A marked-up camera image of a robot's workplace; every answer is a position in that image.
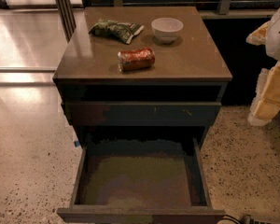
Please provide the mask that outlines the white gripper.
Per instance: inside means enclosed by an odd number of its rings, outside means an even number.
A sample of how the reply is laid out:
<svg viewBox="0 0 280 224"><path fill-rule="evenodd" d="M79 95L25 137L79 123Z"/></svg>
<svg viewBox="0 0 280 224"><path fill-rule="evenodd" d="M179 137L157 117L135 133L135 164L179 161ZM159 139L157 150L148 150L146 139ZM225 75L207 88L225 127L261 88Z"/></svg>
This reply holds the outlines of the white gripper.
<svg viewBox="0 0 280 224"><path fill-rule="evenodd" d="M264 22L248 35L248 44L266 46L269 57L280 61L280 8L270 22ZM262 68L256 86L256 96L250 106L248 122L252 126L264 126L280 111L280 62L270 70Z"/></svg>

